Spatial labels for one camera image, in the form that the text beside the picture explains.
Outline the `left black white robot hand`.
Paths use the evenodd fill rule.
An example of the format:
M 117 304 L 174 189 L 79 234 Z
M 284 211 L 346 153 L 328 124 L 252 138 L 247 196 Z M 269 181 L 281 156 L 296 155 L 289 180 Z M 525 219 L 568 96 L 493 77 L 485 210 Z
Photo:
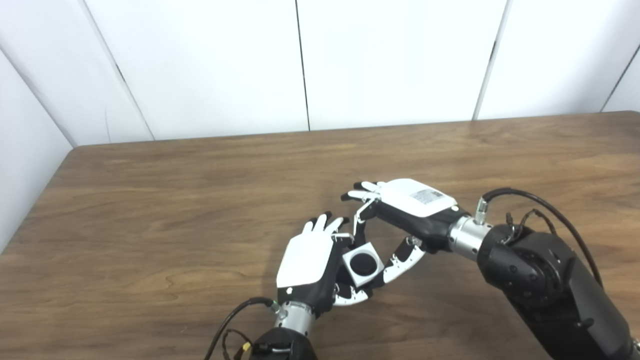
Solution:
M 373 296 L 346 280 L 343 253 L 353 240 L 339 230 L 350 220 L 332 215 L 328 210 L 309 219 L 289 240 L 276 276 L 277 302 L 307 305 L 316 318 L 334 305 L 356 305 Z

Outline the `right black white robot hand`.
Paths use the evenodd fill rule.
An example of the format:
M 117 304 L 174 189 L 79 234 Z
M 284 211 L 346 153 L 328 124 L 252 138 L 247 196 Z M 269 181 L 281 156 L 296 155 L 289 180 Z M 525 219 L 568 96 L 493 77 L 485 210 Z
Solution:
M 450 233 L 455 224 L 470 216 L 452 196 L 411 178 L 357 182 L 340 199 L 363 203 L 354 215 L 351 249 L 366 243 L 366 223 L 374 218 L 407 233 L 384 269 L 362 285 L 356 285 L 358 290 L 381 288 L 411 269 L 425 254 L 452 253 L 454 246 Z

